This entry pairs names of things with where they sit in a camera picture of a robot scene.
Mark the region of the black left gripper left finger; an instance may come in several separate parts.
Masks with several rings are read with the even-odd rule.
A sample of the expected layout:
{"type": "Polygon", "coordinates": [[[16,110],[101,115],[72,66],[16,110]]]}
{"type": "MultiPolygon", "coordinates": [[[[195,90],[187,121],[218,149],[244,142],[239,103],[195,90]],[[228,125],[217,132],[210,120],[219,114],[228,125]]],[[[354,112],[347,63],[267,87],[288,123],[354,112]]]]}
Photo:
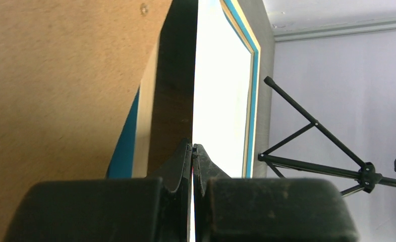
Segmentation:
{"type": "Polygon", "coordinates": [[[21,200],[4,241],[187,241],[191,145],[144,178],[44,181],[21,200]]]}

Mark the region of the orange flower photo print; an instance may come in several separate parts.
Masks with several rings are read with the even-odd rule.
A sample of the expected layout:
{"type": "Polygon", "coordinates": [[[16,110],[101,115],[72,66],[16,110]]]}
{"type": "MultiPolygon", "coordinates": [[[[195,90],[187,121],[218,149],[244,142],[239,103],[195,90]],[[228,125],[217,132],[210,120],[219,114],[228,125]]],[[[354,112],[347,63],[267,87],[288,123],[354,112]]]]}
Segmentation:
{"type": "Polygon", "coordinates": [[[184,138],[234,178],[250,177],[253,52],[237,1],[173,1],[158,41],[148,171],[184,138]]]}

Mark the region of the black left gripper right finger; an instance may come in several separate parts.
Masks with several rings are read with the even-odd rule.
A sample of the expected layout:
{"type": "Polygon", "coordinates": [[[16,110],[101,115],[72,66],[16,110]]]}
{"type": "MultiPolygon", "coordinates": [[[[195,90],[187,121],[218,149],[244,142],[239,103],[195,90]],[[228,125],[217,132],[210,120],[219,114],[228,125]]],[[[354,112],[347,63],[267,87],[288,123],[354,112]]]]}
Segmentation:
{"type": "Polygon", "coordinates": [[[315,178],[232,178],[193,147],[196,241],[358,241],[334,184],[315,178]]]}

